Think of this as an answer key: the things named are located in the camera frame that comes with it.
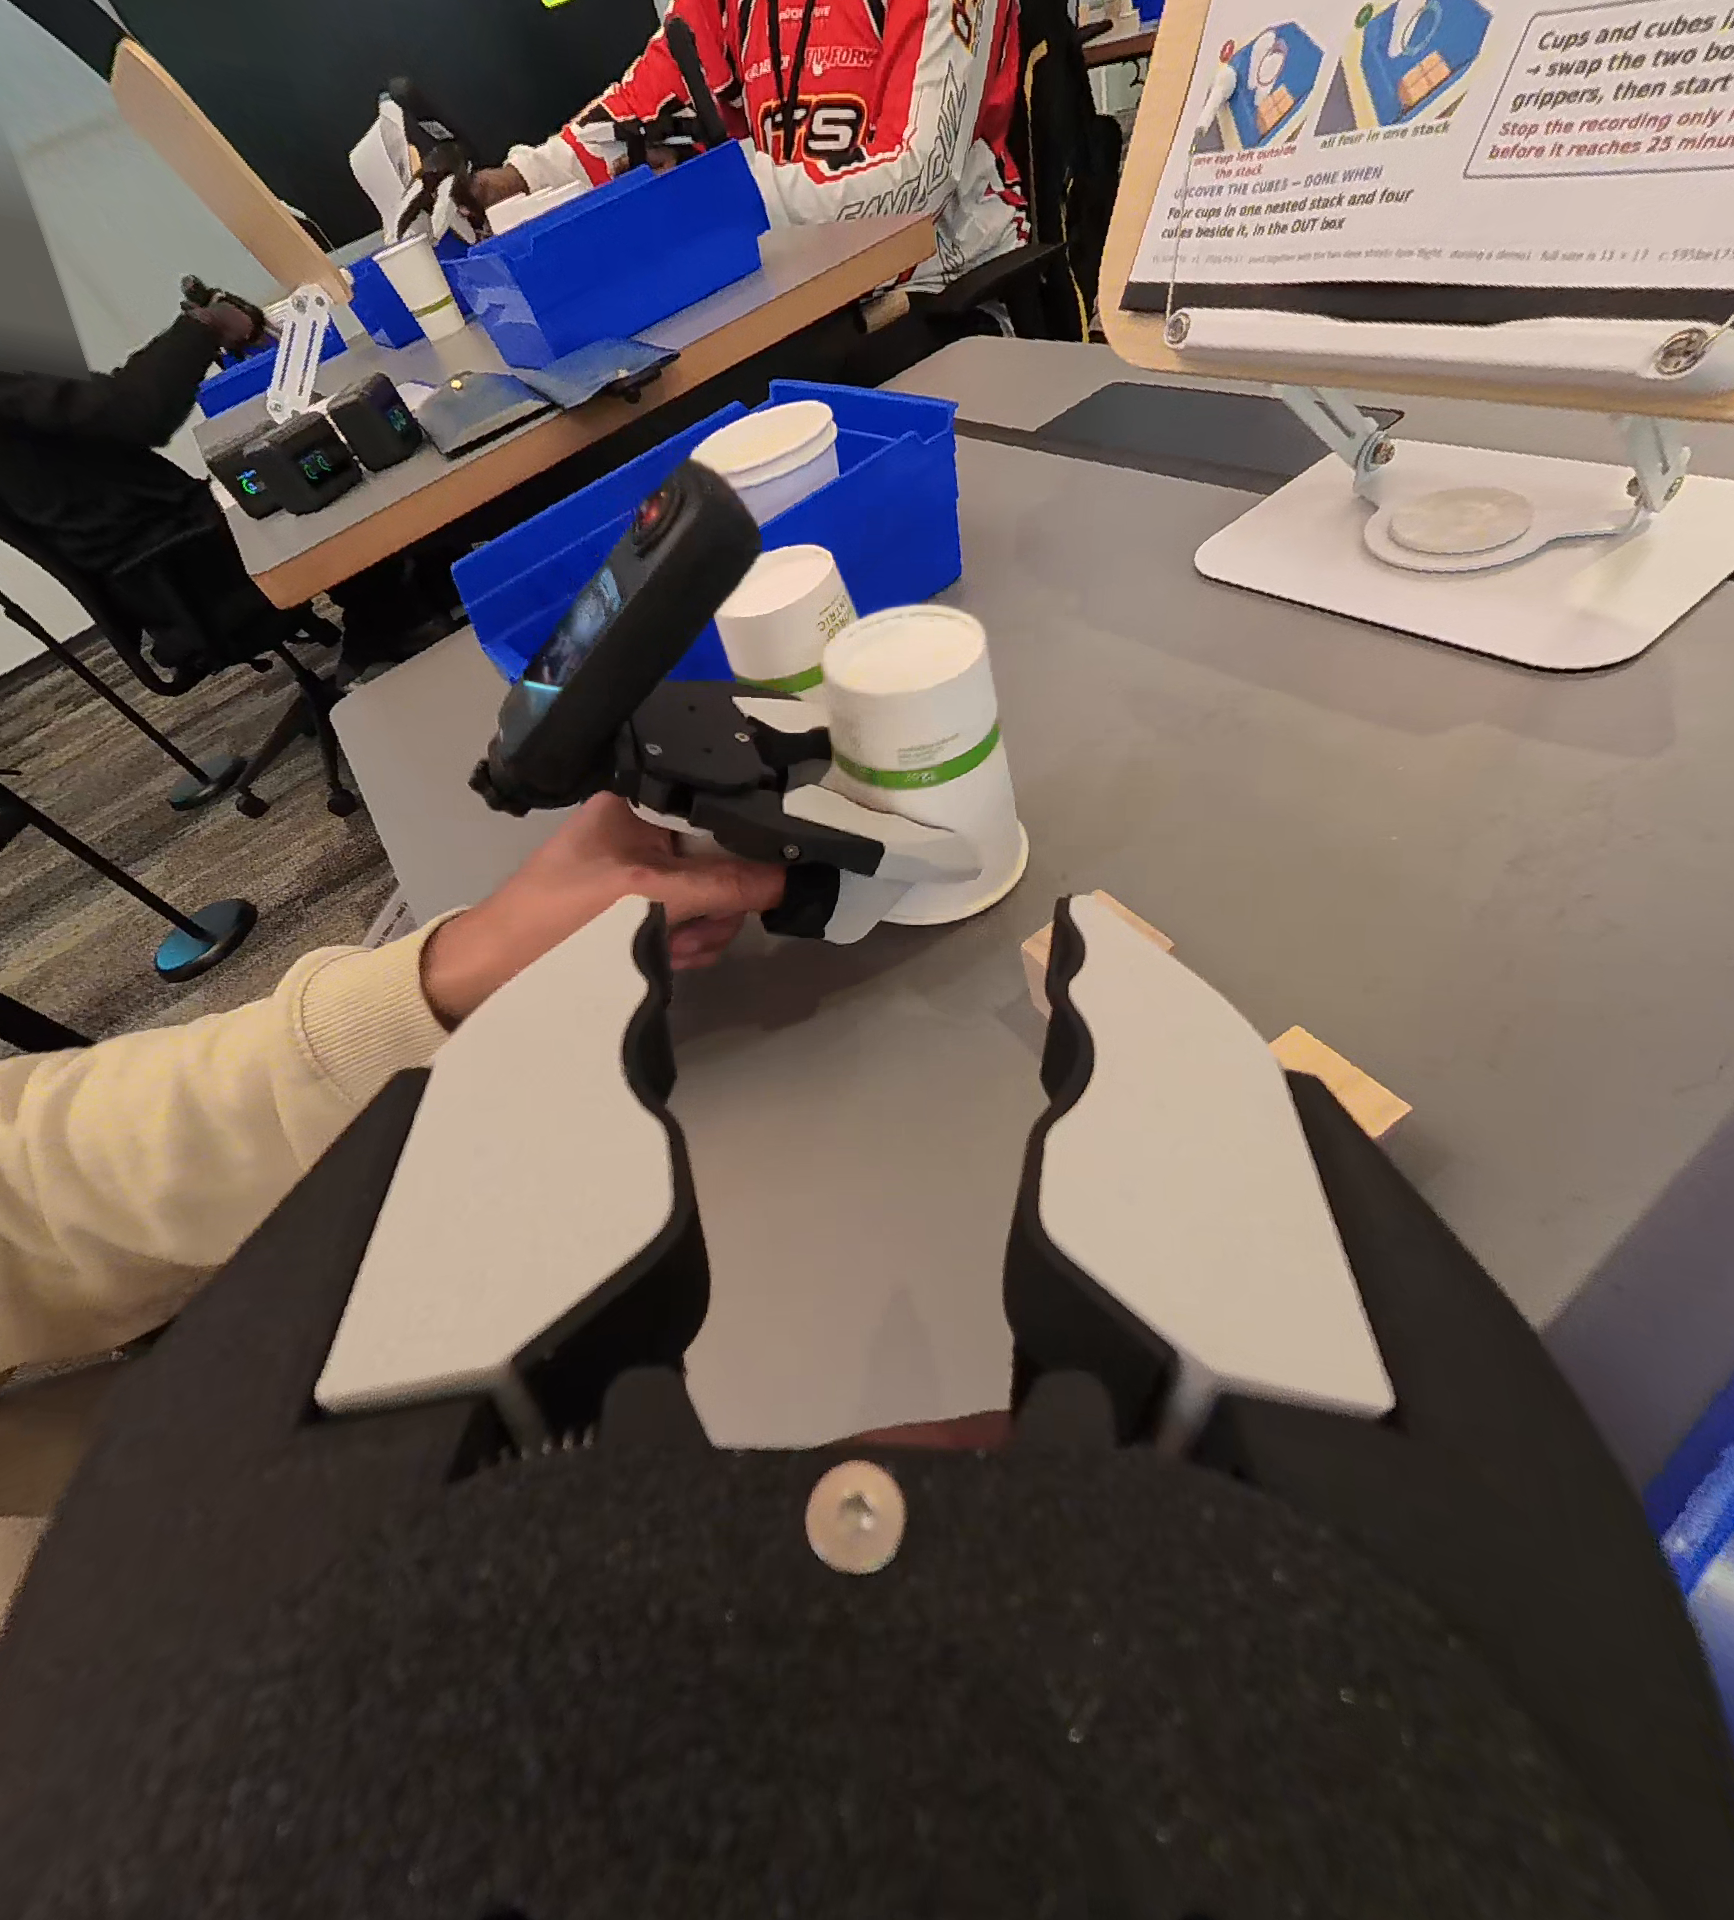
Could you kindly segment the long blue plastic bin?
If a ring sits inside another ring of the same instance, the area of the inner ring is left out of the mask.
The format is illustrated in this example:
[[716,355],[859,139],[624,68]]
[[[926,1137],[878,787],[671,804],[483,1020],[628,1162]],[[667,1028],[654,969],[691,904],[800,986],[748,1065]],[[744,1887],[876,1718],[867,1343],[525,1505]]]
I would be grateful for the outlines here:
[[598,342],[639,338],[762,264],[769,227],[748,149],[576,194],[442,262],[472,323],[513,369],[540,371]]

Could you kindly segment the white paper cup green band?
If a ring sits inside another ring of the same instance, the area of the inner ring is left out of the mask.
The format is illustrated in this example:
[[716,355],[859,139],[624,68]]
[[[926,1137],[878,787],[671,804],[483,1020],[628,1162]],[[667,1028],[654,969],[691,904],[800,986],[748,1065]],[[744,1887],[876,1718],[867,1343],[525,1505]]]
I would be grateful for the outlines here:
[[789,398],[739,414],[697,441],[689,459],[739,493],[815,492],[838,478],[838,422],[819,398]]
[[817,703],[827,648],[858,618],[833,553],[795,542],[756,558],[714,614],[714,628],[736,684]]
[[997,904],[1023,875],[1028,836],[997,715],[986,628],[942,604],[886,608],[844,628],[821,657],[830,772],[867,810],[958,833],[965,877],[924,880],[897,925],[949,925]]

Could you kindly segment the black charger device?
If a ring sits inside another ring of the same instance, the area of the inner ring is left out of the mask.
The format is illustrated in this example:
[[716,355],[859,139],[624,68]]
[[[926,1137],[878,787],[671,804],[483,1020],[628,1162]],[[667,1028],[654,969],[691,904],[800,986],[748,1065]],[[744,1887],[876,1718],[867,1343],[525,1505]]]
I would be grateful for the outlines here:
[[340,428],[320,408],[275,422],[247,444],[247,467],[287,516],[313,516],[349,493],[364,469]]
[[260,461],[261,434],[264,428],[254,428],[204,449],[204,465],[219,504],[256,522],[283,510]]
[[368,373],[325,398],[322,414],[353,461],[370,473],[399,467],[429,444],[415,405],[383,371]]

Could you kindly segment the black tablet device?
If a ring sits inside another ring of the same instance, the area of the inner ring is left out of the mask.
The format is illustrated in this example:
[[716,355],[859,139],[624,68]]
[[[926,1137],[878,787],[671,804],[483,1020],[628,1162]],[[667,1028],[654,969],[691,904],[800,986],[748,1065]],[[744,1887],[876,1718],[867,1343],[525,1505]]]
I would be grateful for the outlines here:
[[601,398],[635,403],[679,357],[641,338],[599,339],[543,367],[469,369],[415,398],[410,416],[447,459],[549,416],[567,416]]

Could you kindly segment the wood-edged neighbouring table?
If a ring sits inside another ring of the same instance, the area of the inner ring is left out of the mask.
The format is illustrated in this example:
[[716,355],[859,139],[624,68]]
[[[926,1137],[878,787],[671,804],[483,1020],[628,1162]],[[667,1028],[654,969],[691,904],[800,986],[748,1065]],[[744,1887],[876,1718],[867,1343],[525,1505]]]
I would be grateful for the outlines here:
[[273,605],[307,602],[587,447],[612,449],[641,420],[661,435],[675,431],[684,396],[866,300],[929,251],[931,224],[919,211],[766,231],[756,270],[639,327],[639,338],[669,352],[639,398],[594,396],[451,456],[424,444],[303,516],[282,510],[254,519],[230,505],[237,558]]

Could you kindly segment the printed instruction sheet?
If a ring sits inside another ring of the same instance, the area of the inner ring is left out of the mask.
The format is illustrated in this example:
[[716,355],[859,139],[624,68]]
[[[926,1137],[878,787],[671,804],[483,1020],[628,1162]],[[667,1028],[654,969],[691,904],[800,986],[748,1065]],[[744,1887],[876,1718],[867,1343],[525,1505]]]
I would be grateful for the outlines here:
[[1190,4],[1130,314],[1734,323],[1734,1]]

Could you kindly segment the person's left hand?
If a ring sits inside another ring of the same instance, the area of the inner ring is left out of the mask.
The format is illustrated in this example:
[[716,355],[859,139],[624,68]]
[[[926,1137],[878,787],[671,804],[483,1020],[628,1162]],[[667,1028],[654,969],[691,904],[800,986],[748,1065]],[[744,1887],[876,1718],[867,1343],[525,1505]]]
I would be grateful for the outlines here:
[[781,904],[785,871],[710,840],[641,819],[599,793],[483,900],[443,920],[422,947],[422,998],[455,1028],[487,998],[621,900],[661,906],[675,972],[714,963],[746,920]]

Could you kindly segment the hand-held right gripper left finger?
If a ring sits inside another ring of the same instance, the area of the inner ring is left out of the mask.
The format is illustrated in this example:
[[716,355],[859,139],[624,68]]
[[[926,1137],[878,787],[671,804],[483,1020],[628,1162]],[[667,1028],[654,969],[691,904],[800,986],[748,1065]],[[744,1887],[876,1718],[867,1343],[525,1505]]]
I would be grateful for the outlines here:
[[483,1397],[594,1419],[685,1363],[707,1307],[669,1112],[663,910],[628,895],[479,1003],[434,1056],[313,1401],[345,1418]]

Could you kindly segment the person's left forearm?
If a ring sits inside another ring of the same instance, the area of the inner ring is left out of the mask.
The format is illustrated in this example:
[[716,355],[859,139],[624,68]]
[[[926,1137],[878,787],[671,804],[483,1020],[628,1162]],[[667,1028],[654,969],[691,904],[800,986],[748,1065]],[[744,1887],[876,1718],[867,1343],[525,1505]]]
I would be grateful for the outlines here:
[[302,955],[269,995],[0,1059],[0,1386],[170,1321],[447,1025],[447,916]]

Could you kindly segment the small paper cup green band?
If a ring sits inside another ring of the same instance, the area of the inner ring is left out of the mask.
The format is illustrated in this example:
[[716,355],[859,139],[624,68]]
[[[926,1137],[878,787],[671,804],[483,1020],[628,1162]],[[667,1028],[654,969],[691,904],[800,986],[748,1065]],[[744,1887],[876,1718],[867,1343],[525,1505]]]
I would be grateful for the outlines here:
[[392,291],[425,342],[445,342],[467,319],[451,293],[438,246],[425,227],[380,248],[368,268],[381,290]]

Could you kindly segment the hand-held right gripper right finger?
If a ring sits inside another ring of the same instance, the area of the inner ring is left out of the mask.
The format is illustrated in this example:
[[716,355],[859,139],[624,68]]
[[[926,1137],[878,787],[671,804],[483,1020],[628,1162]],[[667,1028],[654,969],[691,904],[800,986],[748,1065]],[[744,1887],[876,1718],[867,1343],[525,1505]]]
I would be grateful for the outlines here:
[[1286,1070],[1093,893],[1052,914],[1040,1083],[1003,1246],[1020,1388],[1088,1375],[1115,1424],[1396,1407]]

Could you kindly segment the white document stand wooden board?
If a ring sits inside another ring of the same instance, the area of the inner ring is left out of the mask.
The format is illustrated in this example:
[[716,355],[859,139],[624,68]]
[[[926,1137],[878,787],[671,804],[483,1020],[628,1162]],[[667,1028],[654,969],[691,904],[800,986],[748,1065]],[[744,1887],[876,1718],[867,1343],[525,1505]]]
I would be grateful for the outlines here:
[[1213,581],[1544,672],[1636,659],[1734,573],[1734,323],[1120,306],[1200,30],[1161,12],[1101,260],[1108,342],[1266,389],[1321,457],[1193,555]]

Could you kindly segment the small blue plastic bin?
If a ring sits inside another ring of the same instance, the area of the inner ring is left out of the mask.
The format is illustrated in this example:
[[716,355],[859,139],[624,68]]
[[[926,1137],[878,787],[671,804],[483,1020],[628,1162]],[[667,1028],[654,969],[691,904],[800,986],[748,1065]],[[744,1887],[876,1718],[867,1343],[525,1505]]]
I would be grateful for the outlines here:
[[[322,366],[345,352],[357,338],[368,338],[380,348],[404,348],[415,342],[419,329],[414,315],[386,276],[380,274],[371,256],[355,260],[345,270],[345,278],[352,298],[343,312],[349,314],[349,319],[333,315],[327,322]],[[195,396],[195,405],[204,417],[215,420],[231,408],[264,398],[285,323],[283,300],[268,308],[268,322],[269,335],[260,345],[228,355],[214,371],[204,375]]]

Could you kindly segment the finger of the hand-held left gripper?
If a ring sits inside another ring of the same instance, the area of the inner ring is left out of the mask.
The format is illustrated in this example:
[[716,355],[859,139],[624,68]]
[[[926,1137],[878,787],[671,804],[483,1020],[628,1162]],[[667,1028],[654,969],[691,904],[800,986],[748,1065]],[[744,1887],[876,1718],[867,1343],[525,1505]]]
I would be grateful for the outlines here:
[[832,730],[826,709],[807,698],[776,691],[739,691],[739,731],[776,783],[821,783],[832,770]]
[[981,856],[971,840],[899,814],[880,811],[821,783],[781,800],[776,904],[783,940],[858,943],[922,885],[971,882]]

